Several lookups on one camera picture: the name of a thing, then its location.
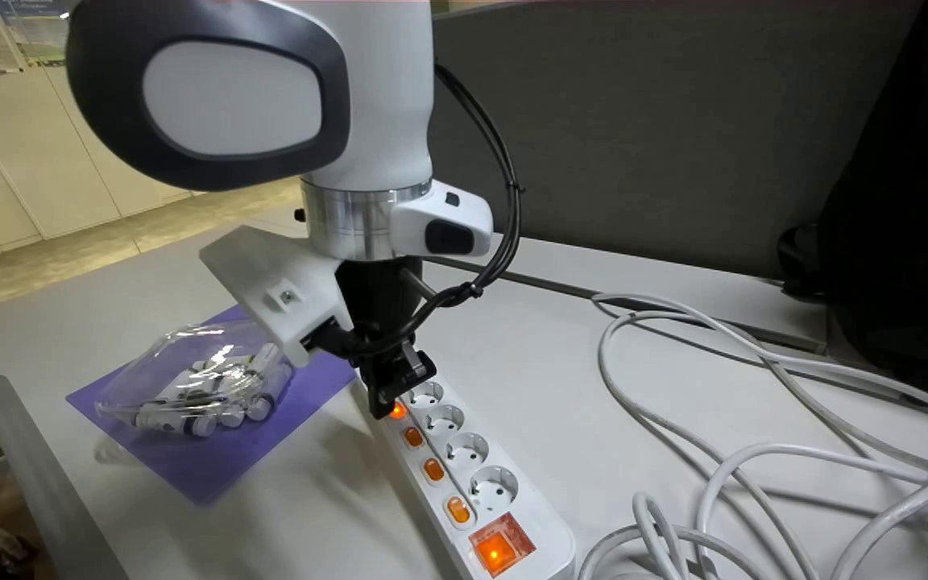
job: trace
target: black cable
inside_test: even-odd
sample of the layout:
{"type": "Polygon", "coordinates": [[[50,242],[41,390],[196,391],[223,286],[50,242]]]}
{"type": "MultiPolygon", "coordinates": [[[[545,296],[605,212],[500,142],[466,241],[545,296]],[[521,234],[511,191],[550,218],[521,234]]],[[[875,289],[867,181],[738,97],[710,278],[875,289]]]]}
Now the black cable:
{"type": "Polygon", "coordinates": [[[520,243],[520,194],[522,194],[524,188],[520,187],[518,183],[518,176],[515,173],[515,166],[513,166],[508,146],[506,146],[503,136],[486,112],[485,107],[482,107],[482,103],[479,103],[479,100],[471,94],[471,91],[468,91],[459,78],[439,63],[435,65],[435,76],[439,78],[439,81],[442,81],[449,94],[453,95],[457,103],[468,114],[475,127],[478,127],[478,131],[482,133],[483,139],[486,140],[487,146],[489,146],[496,158],[496,163],[500,168],[507,190],[507,210],[511,217],[493,257],[490,258],[489,262],[471,282],[465,282],[460,286],[439,291],[428,300],[425,300],[420,305],[420,308],[413,313],[413,316],[395,333],[373,342],[357,342],[357,344],[349,348],[349,353],[347,353],[349,356],[373,356],[397,348],[403,341],[407,341],[410,335],[415,333],[417,328],[428,319],[428,316],[435,312],[435,309],[456,307],[456,305],[463,304],[468,298],[476,298],[482,295],[483,289],[503,275],[511,265],[513,258],[515,258],[515,254],[518,253],[520,243]]]}

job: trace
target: black bag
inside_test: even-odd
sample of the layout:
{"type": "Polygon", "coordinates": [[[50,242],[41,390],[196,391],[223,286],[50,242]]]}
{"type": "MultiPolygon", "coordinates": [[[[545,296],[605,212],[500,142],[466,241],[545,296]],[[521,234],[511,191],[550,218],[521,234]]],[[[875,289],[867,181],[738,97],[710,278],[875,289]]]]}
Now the black bag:
{"type": "Polygon", "coordinates": [[[877,367],[928,390],[928,1],[817,224],[785,232],[789,294],[824,300],[877,367]]]}

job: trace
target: floor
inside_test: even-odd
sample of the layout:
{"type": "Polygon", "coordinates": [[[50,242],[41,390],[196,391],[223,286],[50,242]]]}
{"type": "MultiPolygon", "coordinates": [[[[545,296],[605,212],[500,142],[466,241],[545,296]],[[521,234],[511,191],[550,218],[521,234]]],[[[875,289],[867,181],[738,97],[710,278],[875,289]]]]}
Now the floor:
{"type": "Polygon", "coordinates": [[[207,193],[0,254],[0,302],[141,252],[301,201],[299,179],[207,193]]]}

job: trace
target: silver metal ring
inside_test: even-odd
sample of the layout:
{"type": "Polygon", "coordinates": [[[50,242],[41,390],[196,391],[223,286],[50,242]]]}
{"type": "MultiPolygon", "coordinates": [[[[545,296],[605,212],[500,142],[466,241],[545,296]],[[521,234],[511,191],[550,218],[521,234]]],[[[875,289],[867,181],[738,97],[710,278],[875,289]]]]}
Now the silver metal ring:
{"type": "Polygon", "coordinates": [[[322,254],[354,261],[397,257],[389,238],[389,216],[395,205],[426,193],[432,181],[406,188],[343,191],[302,181],[303,208],[310,245],[322,254]]]}

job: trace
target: coiled white cable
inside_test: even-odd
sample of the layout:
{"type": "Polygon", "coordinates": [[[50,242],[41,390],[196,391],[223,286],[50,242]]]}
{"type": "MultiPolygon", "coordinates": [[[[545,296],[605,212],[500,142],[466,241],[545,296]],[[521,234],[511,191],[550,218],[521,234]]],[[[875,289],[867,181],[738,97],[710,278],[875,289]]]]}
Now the coiled white cable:
{"type": "MultiPolygon", "coordinates": [[[[928,471],[928,459],[918,458],[916,455],[912,455],[903,450],[900,450],[894,445],[889,445],[884,441],[879,440],[877,437],[873,437],[871,434],[863,432],[863,430],[858,429],[854,425],[850,425],[841,419],[839,416],[833,414],[832,411],[829,411],[828,408],[825,408],[824,405],[818,403],[817,400],[814,400],[813,397],[810,397],[810,394],[807,394],[806,390],[803,390],[799,384],[785,371],[785,368],[781,366],[782,363],[787,364],[796,364],[800,367],[813,367],[818,368],[821,371],[832,372],[832,374],[839,375],[850,375],[850,377],[858,379],[866,379],[866,381],[873,382],[874,384],[879,384],[881,386],[886,386],[902,392],[909,394],[910,396],[917,397],[919,400],[924,400],[928,403],[928,393],[918,390],[910,385],[905,385],[895,379],[889,379],[883,377],[883,375],[876,375],[872,372],[858,370],[858,368],[843,367],[839,364],[802,359],[798,357],[789,357],[784,355],[778,355],[769,350],[764,349],[759,342],[755,341],[754,338],[749,337],[743,332],[736,328],[732,328],[726,324],[723,324],[704,313],[696,311],[690,307],[686,307],[685,304],[681,302],[676,302],[673,300],[666,300],[666,298],[660,298],[655,296],[647,296],[640,294],[598,294],[593,297],[594,305],[600,311],[607,313],[608,316],[615,317],[614,321],[611,321],[611,324],[608,324],[607,328],[603,331],[603,335],[600,338],[600,344],[598,346],[598,366],[600,368],[601,377],[603,377],[604,384],[607,385],[608,391],[612,396],[615,397],[615,400],[619,401],[619,404],[622,404],[622,407],[625,408],[627,412],[630,412],[634,418],[637,420],[649,420],[656,425],[661,426],[663,429],[669,430],[671,433],[677,434],[677,436],[684,438],[684,440],[689,441],[691,444],[696,445],[701,451],[710,455],[712,459],[716,462],[721,463],[719,469],[715,471],[708,482],[708,488],[706,493],[701,499],[700,508],[698,510],[697,525],[699,532],[703,537],[709,537],[712,540],[718,540],[714,537],[708,535],[707,533],[707,524],[708,519],[710,519],[711,506],[714,504],[714,501],[718,498],[719,492],[721,492],[725,481],[728,477],[733,476],[737,478],[737,481],[740,481],[740,484],[743,484],[744,487],[751,492],[752,498],[757,500],[758,504],[765,511],[766,515],[777,526],[778,532],[785,540],[785,543],[789,546],[797,559],[800,568],[802,568],[802,573],[804,577],[809,580],[815,580],[818,578],[817,569],[814,568],[813,562],[810,561],[810,558],[807,557],[806,551],[803,549],[803,546],[797,541],[796,537],[793,536],[792,532],[789,531],[787,526],[783,524],[780,518],[778,518],[776,512],[771,507],[769,499],[765,493],[752,481],[745,478],[743,474],[740,473],[738,467],[741,463],[746,462],[750,458],[755,458],[760,454],[765,453],[788,453],[796,455],[806,455],[813,456],[813,458],[820,458],[824,460],[829,460],[829,462],[841,463],[845,466],[854,466],[857,469],[871,470],[876,473],[887,474],[890,477],[896,479],[901,479],[903,481],[910,481],[914,483],[924,483],[925,485],[912,493],[912,495],[907,496],[901,502],[895,503],[894,506],[888,507],[887,510],[881,512],[881,514],[874,517],[872,521],[869,522],[862,528],[862,531],[854,537],[854,540],[851,540],[851,543],[847,545],[847,549],[844,550],[843,554],[835,570],[833,570],[832,578],[839,580],[847,580],[854,574],[854,570],[858,568],[858,565],[861,564],[862,559],[865,558],[865,555],[870,550],[872,545],[874,545],[886,532],[890,531],[894,526],[901,524],[905,519],[911,517],[914,513],[924,510],[928,507],[928,474],[923,473],[923,471],[928,471]],[[664,305],[664,307],[677,309],[681,311],[679,313],[675,312],[639,312],[639,313],[625,313],[625,315],[619,315],[609,311],[607,307],[603,304],[604,300],[611,300],[611,298],[631,298],[631,300],[641,300],[644,302],[651,302],[651,304],[664,305]],[[630,400],[629,397],[626,397],[625,394],[618,389],[618,385],[611,377],[611,372],[607,367],[607,360],[605,359],[605,353],[607,352],[607,345],[609,339],[612,335],[618,331],[622,326],[628,324],[636,324],[637,322],[651,319],[671,319],[671,320],[682,320],[682,321],[695,321],[701,324],[704,324],[708,327],[711,327],[714,330],[719,331],[719,333],[728,335],[729,338],[735,339],[737,342],[740,342],[741,345],[746,346],[756,355],[761,357],[761,359],[766,364],[766,367],[769,368],[773,374],[776,374],[777,378],[788,387],[789,390],[799,399],[803,404],[806,405],[815,415],[828,425],[830,429],[833,429],[835,433],[846,433],[847,436],[858,438],[859,441],[862,441],[870,447],[876,448],[877,450],[884,452],[884,454],[892,456],[892,458],[897,458],[903,462],[909,463],[909,465],[916,466],[922,471],[911,471],[903,470],[900,467],[886,466],[883,463],[873,462],[868,458],[867,453],[861,450],[858,445],[855,445],[853,441],[850,441],[851,447],[858,451],[864,458],[854,458],[854,456],[840,455],[825,450],[818,450],[813,448],[806,448],[803,445],[752,445],[751,448],[747,448],[737,452],[736,455],[733,455],[732,458],[723,458],[722,454],[715,449],[712,449],[706,441],[701,440],[701,438],[695,436],[689,430],[683,429],[680,425],[675,425],[673,422],[668,421],[664,417],[661,417],[655,412],[649,411],[647,408],[641,407],[641,405],[635,403],[635,401],[630,400]]],[[[664,577],[667,580],[686,580],[686,567],[682,565],[682,556],[678,552],[678,547],[674,546],[677,539],[686,539],[686,536],[682,533],[675,532],[673,535],[670,532],[664,532],[666,524],[663,522],[663,514],[660,513],[660,510],[656,508],[656,504],[652,502],[647,496],[640,495],[637,493],[635,498],[633,498],[633,511],[637,520],[636,526],[629,526],[629,528],[622,528],[618,532],[612,533],[608,537],[605,537],[600,544],[597,544],[597,547],[607,547],[608,544],[611,546],[607,549],[597,550],[596,548],[593,551],[590,551],[589,557],[586,557],[586,561],[583,562],[582,570],[585,570],[586,576],[579,575],[579,579],[588,580],[592,578],[593,570],[596,569],[596,566],[603,555],[609,550],[614,549],[621,543],[627,542],[629,540],[637,539],[637,537],[643,537],[644,543],[648,547],[648,551],[651,552],[652,558],[654,558],[655,564],[658,566],[658,569],[663,573],[664,577]],[[657,522],[658,528],[662,531],[664,535],[664,542],[662,543],[659,536],[654,535],[654,539],[648,540],[647,537],[642,535],[642,529],[653,529],[654,522],[657,522]]],[[[706,546],[706,543],[700,541],[693,541],[697,546],[697,555],[700,561],[701,568],[704,570],[704,574],[708,578],[714,578],[714,573],[712,570],[714,566],[710,563],[710,558],[707,558],[706,554],[703,551],[703,547],[706,546]]],[[[731,559],[733,562],[736,562],[741,569],[747,570],[748,562],[741,562],[740,558],[743,558],[743,554],[736,551],[730,551],[725,553],[726,557],[731,559]]]]}

